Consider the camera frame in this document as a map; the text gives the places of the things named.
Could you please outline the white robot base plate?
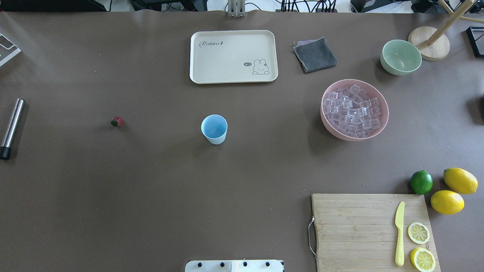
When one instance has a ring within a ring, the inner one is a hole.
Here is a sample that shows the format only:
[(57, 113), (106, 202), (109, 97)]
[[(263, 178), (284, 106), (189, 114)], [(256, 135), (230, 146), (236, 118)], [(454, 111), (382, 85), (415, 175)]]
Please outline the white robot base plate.
[(185, 272), (284, 272), (283, 260), (192, 260)]

